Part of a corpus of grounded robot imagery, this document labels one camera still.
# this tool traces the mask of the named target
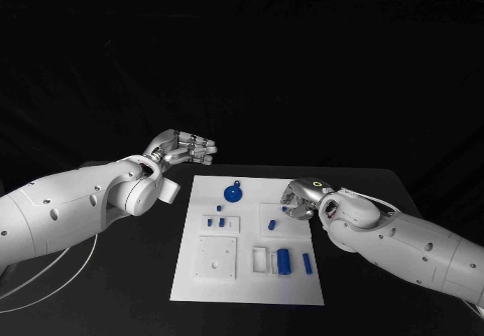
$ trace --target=hole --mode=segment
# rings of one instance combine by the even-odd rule
[[[59,210],[57,209],[51,209],[50,210],[50,218],[56,221],[59,218]]]
[[[90,196],[89,196],[89,202],[90,202],[90,205],[95,207],[96,204],[97,204],[97,199],[96,199],[96,196],[95,196],[95,195],[90,195]]]

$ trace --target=blue object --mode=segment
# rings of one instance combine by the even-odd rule
[[[240,182],[239,181],[234,181],[233,185],[230,187],[226,187],[226,189],[223,191],[223,197],[231,203],[240,201],[242,190],[240,190]]]
[[[276,268],[279,274],[291,274],[291,261],[289,261],[289,251],[286,248],[276,250]]]
[[[273,228],[275,228],[275,220],[270,219],[270,222],[269,222],[269,230],[273,230]]]
[[[312,274],[311,263],[309,263],[309,255],[302,254],[303,266],[305,266],[305,274]]]

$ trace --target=dark tabletop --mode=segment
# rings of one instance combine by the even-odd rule
[[[171,302],[194,175],[311,176],[419,216],[388,170],[180,164],[165,173],[181,185],[172,204],[158,201],[141,217],[122,218],[109,226],[72,283],[40,303],[0,314],[1,335],[484,335],[484,321],[462,301],[400,280],[358,254],[338,249],[316,216],[309,224],[324,307]],[[36,301],[66,282],[83,264],[92,242],[93,238],[72,247],[54,267],[0,301],[0,310]],[[20,262],[8,288],[57,255]]]

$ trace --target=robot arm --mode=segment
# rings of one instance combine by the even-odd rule
[[[334,192],[315,178],[289,183],[280,203],[296,196],[286,215],[306,220],[314,211],[329,240],[407,282],[484,307],[484,248],[436,224],[404,213],[384,213],[355,192]]]
[[[210,165],[214,142],[168,129],[142,155],[41,177],[0,198],[0,269],[90,238],[180,186],[162,177],[185,161]]]

